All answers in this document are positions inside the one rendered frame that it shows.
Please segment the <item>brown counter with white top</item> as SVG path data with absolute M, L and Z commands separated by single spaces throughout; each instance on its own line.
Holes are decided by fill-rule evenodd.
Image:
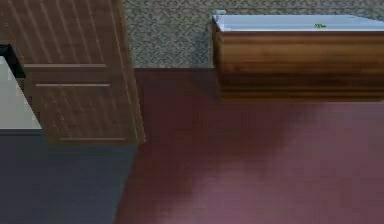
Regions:
M 213 15 L 212 45 L 224 100 L 384 101 L 384 21 Z

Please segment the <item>tall brown wooden cupboard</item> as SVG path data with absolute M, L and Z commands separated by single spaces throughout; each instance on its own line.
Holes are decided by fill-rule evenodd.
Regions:
M 0 0 L 0 44 L 50 144 L 144 142 L 123 0 Z

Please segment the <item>dark grey cabinet, pale top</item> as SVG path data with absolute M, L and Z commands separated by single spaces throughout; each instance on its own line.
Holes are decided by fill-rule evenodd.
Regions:
M 0 56 L 17 78 L 10 48 Z M 52 145 L 41 126 L 0 130 L 0 224 L 113 224 L 135 150 Z

